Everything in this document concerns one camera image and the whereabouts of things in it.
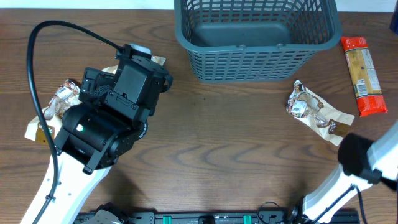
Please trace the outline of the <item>orange snack bar pack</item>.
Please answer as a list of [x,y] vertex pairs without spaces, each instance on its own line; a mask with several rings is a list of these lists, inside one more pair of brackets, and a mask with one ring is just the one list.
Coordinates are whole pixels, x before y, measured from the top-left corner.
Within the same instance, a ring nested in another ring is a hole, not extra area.
[[387,113],[377,72],[364,37],[342,37],[341,44],[360,117]]

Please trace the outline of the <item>blue multicolour snack pack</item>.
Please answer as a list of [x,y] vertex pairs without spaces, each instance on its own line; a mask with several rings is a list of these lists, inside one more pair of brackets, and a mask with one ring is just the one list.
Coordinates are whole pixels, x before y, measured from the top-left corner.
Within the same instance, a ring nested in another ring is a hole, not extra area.
[[398,34],[398,7],[396,6],[392,15],[391,23],[390,23],[390,30],[393,33]]

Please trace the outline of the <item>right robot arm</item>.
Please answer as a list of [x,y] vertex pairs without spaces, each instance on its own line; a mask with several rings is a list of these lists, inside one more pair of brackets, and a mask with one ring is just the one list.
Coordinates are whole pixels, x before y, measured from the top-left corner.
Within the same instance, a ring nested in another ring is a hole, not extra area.
[[335,170],[299,206],[305,223],[329,223],[352,197],[373,185],[397,191],[397,124],[377,141],[349,133],[338,150]]

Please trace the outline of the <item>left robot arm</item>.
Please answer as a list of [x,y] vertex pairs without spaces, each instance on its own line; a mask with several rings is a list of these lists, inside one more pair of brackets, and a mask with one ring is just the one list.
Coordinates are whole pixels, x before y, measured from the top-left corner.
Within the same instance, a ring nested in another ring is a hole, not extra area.
[[152,60],[150,49],[125,45],[114,72],[87,67],[80,104],[63,115],[55,159],[23,223],[73,223],[93,189],[147,132],[159,95],[173,77]]

